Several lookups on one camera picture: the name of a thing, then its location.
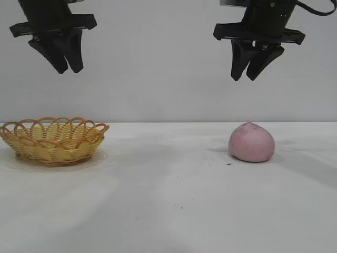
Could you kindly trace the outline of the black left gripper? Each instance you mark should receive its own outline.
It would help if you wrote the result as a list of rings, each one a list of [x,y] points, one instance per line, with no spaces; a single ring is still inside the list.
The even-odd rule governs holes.
[[[32,35],[29,46],[44,56],[59,74],[68,70],[68,64],[74,73],[83,69],[82,30],[97,26],[93,14],[71,12],[69,4],[75,2],[19,1],[27,21],[9,28],[14,37]]]

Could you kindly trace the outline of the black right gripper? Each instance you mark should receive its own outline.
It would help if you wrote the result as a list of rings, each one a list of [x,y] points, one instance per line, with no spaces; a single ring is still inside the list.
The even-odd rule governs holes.
[[[231,39],[231,77],[238,81],[247,68],[254,81],[261,72],[284,52],[282,46],[261,50],[254,56],[253,41],[302,44],[305,34],[286,28],[296,1],[249,1],[238,23],[216,24],[213,36],[217,40]]]

